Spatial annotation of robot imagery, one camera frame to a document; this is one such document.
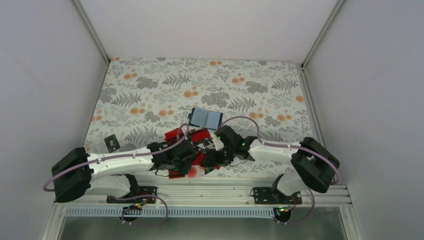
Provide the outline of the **white card with red circle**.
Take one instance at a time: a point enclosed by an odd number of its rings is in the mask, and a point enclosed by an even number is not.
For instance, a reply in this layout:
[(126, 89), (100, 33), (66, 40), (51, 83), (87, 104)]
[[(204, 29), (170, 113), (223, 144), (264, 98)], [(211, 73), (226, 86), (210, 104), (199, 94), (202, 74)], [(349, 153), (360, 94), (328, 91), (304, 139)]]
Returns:
[(192, 165), (188, 173), (185, 175), (187, 178), (199, 178), (206, 175), (205, 168), (200, 165)]

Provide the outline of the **blue leather card holder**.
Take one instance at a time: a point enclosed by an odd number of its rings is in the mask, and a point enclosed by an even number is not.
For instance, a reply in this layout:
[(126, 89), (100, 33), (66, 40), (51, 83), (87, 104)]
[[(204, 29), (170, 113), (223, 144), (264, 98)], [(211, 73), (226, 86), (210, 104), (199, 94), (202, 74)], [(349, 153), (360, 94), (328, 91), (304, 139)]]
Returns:
[(222, 124), (223, 113), (210, 111), (202, 107), (194, 107), (188, 114), (188, 125), (198, 128), (217, 130)]

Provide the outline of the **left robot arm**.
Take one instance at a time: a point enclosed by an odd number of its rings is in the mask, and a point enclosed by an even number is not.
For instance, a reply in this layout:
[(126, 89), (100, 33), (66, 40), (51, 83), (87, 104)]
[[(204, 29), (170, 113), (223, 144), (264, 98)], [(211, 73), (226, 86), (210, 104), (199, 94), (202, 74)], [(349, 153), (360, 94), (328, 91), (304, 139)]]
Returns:
[(198, 149), (188, 139), (176, 143), (152, 142), (116, 153), (87, 153), (77, 147), (52, 168), (52, 191), (57, 203), (86, 195), (109, 195), (131, 203), (139, 197), (135, 175), (151, 171), (187, 173)]

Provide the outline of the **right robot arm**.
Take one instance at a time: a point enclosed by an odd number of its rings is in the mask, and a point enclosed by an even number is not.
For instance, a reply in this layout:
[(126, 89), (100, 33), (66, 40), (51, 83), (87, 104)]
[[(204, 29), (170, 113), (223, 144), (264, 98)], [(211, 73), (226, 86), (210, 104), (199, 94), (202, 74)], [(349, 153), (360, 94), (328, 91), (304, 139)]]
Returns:
[(280, 174), (271, 186), (271, 198), (278, 204), (306, 189), (326, 193), (339, 174), (339, 160), (312, 137), (294, 143), (263, 141), (257, 136), (242, 137), (224, 125), (211, 140), (214, 148), (204, 151), (200, 164), (207, 170), (228, 166), (236, 158), (292, 166), (294, 172)]

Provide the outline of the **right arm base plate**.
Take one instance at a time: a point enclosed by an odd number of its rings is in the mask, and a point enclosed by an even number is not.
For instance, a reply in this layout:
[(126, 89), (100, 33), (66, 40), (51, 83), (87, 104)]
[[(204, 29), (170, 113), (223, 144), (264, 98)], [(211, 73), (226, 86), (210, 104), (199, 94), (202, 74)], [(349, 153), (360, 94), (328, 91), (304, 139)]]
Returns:
[(299, 191), (288, 196), (271, 187), (253, 187), (249, 194), (256, 205), (294, 205), (303, 202)]

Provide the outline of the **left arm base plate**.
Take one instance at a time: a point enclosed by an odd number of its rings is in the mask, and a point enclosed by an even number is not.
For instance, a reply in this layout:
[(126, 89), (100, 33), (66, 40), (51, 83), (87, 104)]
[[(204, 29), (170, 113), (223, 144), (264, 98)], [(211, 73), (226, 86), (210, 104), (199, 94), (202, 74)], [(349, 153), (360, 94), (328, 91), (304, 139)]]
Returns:
[[(128, 194), (122, 196), (121, 198), (132, 198), (139, 195), (156, 195), (158, 191), (157, 186), (139, 186), (138, 190), (131, 191)], [(154, 204), (156, 202), (155, 198), (151, 196), (138, 197), (134, 199), (127, 200), (118, 200), (110, 195), (107, 196), (106, 202), (108, 204)]]

